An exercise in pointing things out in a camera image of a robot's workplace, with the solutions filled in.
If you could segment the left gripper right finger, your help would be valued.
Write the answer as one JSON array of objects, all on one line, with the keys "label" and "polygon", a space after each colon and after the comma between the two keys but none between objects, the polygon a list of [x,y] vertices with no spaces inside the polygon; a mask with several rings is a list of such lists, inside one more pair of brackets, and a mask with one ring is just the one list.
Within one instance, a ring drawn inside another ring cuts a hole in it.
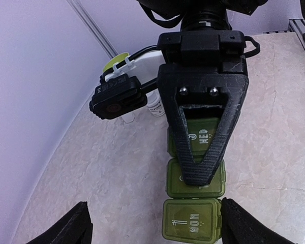
[{"label": "left gripper right finger", "polygon": [[221,216],[222,243],[292,243],[292,241],[267,228],[231,198],[222,199]]}]

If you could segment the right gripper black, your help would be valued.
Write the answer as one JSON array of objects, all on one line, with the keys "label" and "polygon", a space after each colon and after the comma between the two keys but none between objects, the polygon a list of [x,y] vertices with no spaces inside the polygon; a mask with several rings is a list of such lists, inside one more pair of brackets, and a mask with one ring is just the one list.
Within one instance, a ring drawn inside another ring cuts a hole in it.
[{"label": "right gripper black", "polygon": [[244,34],[236,30],[163,33],[157,43],[166,63],[218,74],[246,74],[245,48]]}]

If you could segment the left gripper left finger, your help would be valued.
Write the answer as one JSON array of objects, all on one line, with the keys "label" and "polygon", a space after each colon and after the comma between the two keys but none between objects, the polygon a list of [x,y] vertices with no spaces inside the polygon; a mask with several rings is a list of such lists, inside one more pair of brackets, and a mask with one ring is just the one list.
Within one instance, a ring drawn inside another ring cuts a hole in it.
[{"label": "left gripper left finger", "polygon": [[93,223],[87,202],[78,202],[70,211],[60,218],[47,231],[29,243],[87,243],[91,244]]}]

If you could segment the green weekly pill organizer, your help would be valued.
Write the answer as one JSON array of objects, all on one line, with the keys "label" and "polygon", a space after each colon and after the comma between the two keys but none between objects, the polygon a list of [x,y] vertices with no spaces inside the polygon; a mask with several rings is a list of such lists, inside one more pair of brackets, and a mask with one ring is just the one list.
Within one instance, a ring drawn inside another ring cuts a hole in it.
[{"label": "green weekly pill organizer", "polygon": [[162,236],[167,240],[186,243],[216,243],[221,238],[221,197],[225,193],[226,171],[219,161],[213,176],[204,180],[202,163],[215,137],[220,118],[217,116],[187,119],[193,170],[183,167],[177,144],[168,132],[166,193],[163,205]]}]

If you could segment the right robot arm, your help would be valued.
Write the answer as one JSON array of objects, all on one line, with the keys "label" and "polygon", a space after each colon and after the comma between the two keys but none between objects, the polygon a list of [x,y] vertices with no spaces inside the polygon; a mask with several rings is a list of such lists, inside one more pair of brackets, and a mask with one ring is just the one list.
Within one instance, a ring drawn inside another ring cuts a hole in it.
[{"label": "right robot arm", "polygon": [[[165,63],[159,67],[157,88],[176,146],[184,182],[204,186],[211,182],[238,121],[249,86],[251,37],[233,30],[227,11],[251,15],[264,1],[140,1],[157,25],[180,26],[179,32],[159,36],[157,49]],[[219,115],[216,133],[201,162],[194,160],[186,113]]]}]

